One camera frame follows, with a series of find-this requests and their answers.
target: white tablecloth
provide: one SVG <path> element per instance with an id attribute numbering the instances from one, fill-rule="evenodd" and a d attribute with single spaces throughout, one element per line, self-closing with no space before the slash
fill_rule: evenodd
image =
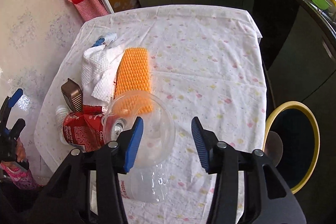
<path id="1" fill-rule="evenodd" d="M 116 32 L 116 45 L 145 47 L 152 93 L 168 106 L 176 126 L 169 157 L 170 187 L 158 204 L 124 200 L 130 223 L 205 223 L 215 175 L 199 163 L 190 124 L 203 127 L 237 150 L 262 148 L 266 83 L 258 38 L 247 11 L 216 6 L 170 5 L 96 18 L 81 28 L 45 97 L 35 144 L 52 171 L 71 150 L 59 140 L 55 108 L 64 104 L 60 87 L 81 82 L 81 56 L 100 35 Z M 238 216 L 243 211 L 240 180 Z"/>

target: blue gripper pad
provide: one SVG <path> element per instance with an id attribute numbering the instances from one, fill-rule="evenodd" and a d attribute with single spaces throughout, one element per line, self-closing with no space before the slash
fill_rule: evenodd
<path id="1" fill-rule="evenodd" d="M 205 142 L 201 135 L 201 131 L 203 130 L 200 121 L 197 117 L 194 117 L 191 121 L 191 133 L 194 138 L 196 150 L 198 153 L 199 160 L 201 162 L 202 167 L 206 172 L 209 171 L 209 153 L 206 149 Z"/>
<path id="2" fill-rule="evenodd" d="M 16 104 L 16 102 L 21 98 L 22 95 L 23 95 L 23 90 L 17 89 L 17 91 L 15 91 L 13 96 L 8 100 L 8 107 L 12 108 Z"/>
<path id="3" fill-rule="evenodd" d="M 124 170 L 125 172 L 129 172 L 129 170 L 133 167 L 135 162 L 135 157 L 137 156 L 137 152 L 139 149 L 140 141 L 143 133 L 143 119 L 141 117 L 137 117 L 132 127 L 133 136 L 128 144 L 126 153 L 125 153 L 125 164 Z"/>

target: clear plastic bowl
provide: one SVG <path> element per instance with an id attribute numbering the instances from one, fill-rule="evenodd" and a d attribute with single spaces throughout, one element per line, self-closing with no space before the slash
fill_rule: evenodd
<path id="1" fill-rule="evenodd" d="M 164 103 L 146 91 L 127 91 L 113 100 L 105 114 L 104 142 L 116 140 L 122 131 L 131 129 L 137 116 L 143 119 L 143 135 L 134 167 L 156 166 L 173 149 L 175 126 Z"/>

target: yellow rim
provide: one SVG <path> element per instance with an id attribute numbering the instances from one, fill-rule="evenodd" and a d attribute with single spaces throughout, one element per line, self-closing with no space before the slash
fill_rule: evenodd
<path id="1" fill-rule="evenodd" d="M 291 108 L 295 108 L 295 109 L 300 110 L 301 112 L 303 112 L 308 117 L 308 119 L 309 119 L 309 121 L 311 123 L 311 126 L 313 127 L 314 137 L 315 137 L 314 155 L 313 155 L 313 159 L 311 161 L 311 164 L 309 166 L 309 169 L 308 169 L 306 175 L 303 177 L 303 179 L 295 187 L 293 187 L 291 189 L 292 193 L 295 194 L 309 180 L 311 174 L 314 171 L 314 168 L 315 168 L 315 165 L 316 165 L 316 162 L 317 162 L 317 158 L 318 158 L 319 152 L 320 152 L 320 132 L 319 132 L 319 127 L 318 127 L 316 119 L 315 119 L 313 113 L 310 111 L 310 109 L 308 107 L 306 107 L 304 104 L 302 104 L 300 102 L 295 102 L 295 101 L 286 102 L 286 103 L 283 103 L 282 105 L 278 106 L 271 113 L 271 115 L 268 117 L 268 119 L 266 121 L 265 137 L 264 137 L 264 144 L 262 146 L 262 149 L 265 150 L 265 143 L 266 143 L 267 135 L 268 135 L 268 132 L 269 132 L 269 130 L 271 128 L 271 125 L 273 124 L 275 118 L 279 115 L 280 112 L 282 112 L 284 110 L 287 110 L 287 109 L 291 109 Z"/>

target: white paper towel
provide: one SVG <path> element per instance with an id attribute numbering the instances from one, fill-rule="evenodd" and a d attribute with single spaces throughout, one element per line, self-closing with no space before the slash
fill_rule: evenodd
<path id="1" fill-rule="evenodd" d="M 113 81 L 117 74 L 125 46 L 106 48 L 92 47 L 82 57 L 83 104 L 107 106 L 113 92 Z"/>

